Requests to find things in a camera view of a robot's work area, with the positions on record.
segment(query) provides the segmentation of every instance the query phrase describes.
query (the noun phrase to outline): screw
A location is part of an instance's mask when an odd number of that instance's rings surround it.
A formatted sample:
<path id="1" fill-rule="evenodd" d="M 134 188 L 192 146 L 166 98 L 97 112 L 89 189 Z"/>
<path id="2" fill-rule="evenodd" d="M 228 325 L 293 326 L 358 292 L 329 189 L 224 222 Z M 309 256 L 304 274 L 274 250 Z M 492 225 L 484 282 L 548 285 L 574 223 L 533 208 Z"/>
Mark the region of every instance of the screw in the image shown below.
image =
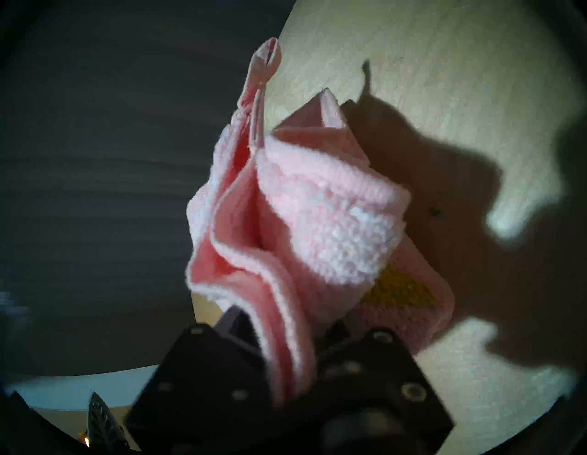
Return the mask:
<path id="1" fill-rule="evenodd" d="M 375 341 L 379 341 L 380 343 L 393 343 L 393 337 L 387 332 L 375 332 L 373 334 L 373 338 Z"/>
<path id="2" fill-rule="evenodd" d="M 171 382 L 162 381 L 157 385 L 159 392 L 170 392 L 173 389 Z"/>
<path id="3" fill-rule="evenodd" d="M 249 393 L 246 390 L 233 390 L 232 399 L 241 402 L 249 398 Z"/>
<path id="4" fill-rule="evenodd" d="M 426 400 L 426 389 L 416 382 L 406 382 L 402 386 L 402 395 L 408 401 L 421 403 Z"/>
<path id="5" fill-rule="evenodd" d="M 347 360 L 341 365 L 332 365 L 328 367 L 326 371 L 324 371 L 324 379 L 331 380 L 347 374 L 356 375 L 360 373 L 362 369 L 363 368 L 359 362 Z"/>

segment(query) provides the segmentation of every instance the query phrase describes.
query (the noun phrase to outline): knitted fabric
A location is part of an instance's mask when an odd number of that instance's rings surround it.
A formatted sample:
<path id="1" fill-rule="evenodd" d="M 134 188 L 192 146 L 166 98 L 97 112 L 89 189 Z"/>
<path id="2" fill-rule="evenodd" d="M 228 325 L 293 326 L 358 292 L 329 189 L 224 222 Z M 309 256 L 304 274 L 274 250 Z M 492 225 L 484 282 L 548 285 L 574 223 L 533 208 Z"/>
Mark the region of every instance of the knitted fabric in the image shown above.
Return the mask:
<path id="1" fill-rule="evenodd" d="M 312 384 L 313 336 L 372 287 L 403 238 L 410 199 L 369 167 L 328 90 L 263 138 L 265 85 L 280 58 L 273 38 L 251 60 L 210 179 L 188 204 L 194 251 L 186 269 L 192 292 L 248 313 L 277 405 Z M 396 261 L 431 276 L 415 247 L 406 253 Z M 415 346 L 446 319 L 446 311 L 407 314 L 406 327 L 422 321 L 412 338 L 405 333 Z M 398 324 L 370 308 L 357 317 Z"/>

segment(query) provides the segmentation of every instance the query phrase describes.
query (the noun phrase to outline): black mechanical part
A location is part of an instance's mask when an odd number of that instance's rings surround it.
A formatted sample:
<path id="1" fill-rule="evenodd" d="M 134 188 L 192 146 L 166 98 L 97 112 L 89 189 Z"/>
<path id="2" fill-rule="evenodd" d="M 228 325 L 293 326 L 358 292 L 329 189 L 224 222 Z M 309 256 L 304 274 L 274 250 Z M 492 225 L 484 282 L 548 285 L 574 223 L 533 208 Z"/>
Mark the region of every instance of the black mechanical part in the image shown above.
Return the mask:
<path id="1" fill-rule="evenodd" d="M 92 447 L 111 453 L 129 451 L 129 443 L 116 418 L 96 392 L 87 410 L 87 437 Z"/>
<path id="2" fill-rule="evenodd" d="M 453 422 L 399 338 L 352 340 L 341 322 L 316 343 L 317 380 L 281 409 L 246 314 L 182 333 L 126 419 L 145 452 L 435 453 Z"/>

